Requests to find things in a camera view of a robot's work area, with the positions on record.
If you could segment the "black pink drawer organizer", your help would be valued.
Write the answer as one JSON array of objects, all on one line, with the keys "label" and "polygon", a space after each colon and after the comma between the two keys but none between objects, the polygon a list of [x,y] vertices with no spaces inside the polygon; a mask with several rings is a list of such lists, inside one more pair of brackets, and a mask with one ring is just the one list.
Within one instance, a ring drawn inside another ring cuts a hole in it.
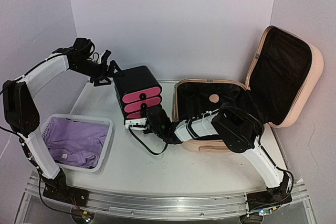
[{"label": "black pink drawer organizer", "polygon": [[162,102],[162,87],[147,66],[125,69],[113,81],[125,121],[141,118],[145,109]]}]

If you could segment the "pink round compact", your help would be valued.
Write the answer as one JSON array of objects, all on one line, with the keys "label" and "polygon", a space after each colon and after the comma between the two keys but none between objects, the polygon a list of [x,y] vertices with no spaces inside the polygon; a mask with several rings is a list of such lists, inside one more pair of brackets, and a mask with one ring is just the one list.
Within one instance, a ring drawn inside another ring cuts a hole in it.
[{"label": "pink round compact", "polygon": [[220,98],[219,98],[219,95],[217,94],[212,94],[209,96],[209,100],[212,102],[212,103],[217,103],[219,102]]}]

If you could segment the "purple garment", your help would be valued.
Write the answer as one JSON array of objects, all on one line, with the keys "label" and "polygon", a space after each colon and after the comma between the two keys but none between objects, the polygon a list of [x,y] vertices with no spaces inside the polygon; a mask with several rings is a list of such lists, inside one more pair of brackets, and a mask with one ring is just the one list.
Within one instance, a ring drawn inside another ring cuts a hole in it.
[{"label": "purple garment", "polygon": [[98,164],[108,129],[106,125],[53,117],[44,141],[55,162],[93,169]]}]

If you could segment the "pink hard-shell suitcase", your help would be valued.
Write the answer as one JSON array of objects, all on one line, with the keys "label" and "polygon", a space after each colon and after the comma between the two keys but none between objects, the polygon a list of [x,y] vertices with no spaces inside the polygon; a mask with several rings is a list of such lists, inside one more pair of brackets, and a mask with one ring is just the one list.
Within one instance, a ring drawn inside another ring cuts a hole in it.
[{"label": "pink hard-shell suitcase", "polygon": [[[244,83],[220,79],[185,79],[175,87],[174,121],[214,111],[224,104],[237,107],[264,126],[295,123],[323,71],[323,57],[314,46],[275,26],[264,31]],[[219,95],[212,103],[209,96]],[[230,151],[215,136],[191,140],[197,151]]]}]

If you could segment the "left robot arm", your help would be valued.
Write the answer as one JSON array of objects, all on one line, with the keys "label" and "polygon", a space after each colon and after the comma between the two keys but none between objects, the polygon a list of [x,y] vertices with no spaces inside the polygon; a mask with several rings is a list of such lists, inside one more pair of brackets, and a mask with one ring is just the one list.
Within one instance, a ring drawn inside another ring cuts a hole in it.
[{"label": "left robot arm", "polygon": [[123,77],[124,72],[105,50],[97,61],[91,56],[94,43],[87,38],[76,38],[70,47],[61,47],[15,80],[3,84],[3,108],[9,133],[16,135],[27,159],[43,178],[55,180],[62,173],[53,160],[40,130],[40,116],[34,103],[36,94],[60,74],[72,70],[89,77],[95,87],[111,84],[111,78]]}]

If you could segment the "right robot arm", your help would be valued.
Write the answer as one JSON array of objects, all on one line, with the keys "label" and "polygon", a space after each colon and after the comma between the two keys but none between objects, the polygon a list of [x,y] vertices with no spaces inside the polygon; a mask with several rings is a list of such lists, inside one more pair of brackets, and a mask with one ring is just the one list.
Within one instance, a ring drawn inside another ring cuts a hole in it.
[{"label": "right robot arm", "polygon": [[246,111],[226,103],[214,111],[175,121],[171,121],[159,105],[145,109],[142,114],[146,119],[146,128],[166,144],[204,141],[215,136],[231,152],[244,156],[259,172],[267,187],[264,196],[253,196],[250,202],[270,206],[289,200],[293,174],[280,168],[262,146],[264,125]]}]

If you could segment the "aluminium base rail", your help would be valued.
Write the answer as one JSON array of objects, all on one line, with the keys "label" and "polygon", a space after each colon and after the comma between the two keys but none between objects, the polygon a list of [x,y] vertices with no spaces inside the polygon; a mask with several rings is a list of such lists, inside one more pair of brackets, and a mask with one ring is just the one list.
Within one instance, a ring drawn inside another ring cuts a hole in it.
[{"label": "aluminium base rail", "polygon": [[236,223],[317,223],[304,182],[298,182],[291,197],[276,209],[256,207],[248,194],[203,195],[126,194],[97,189],[77,189],[63,202],[44,197],[50,188],[33,171],[21,197],[14,223],[93,223],[144,220],[146,223],[230,220]]}]

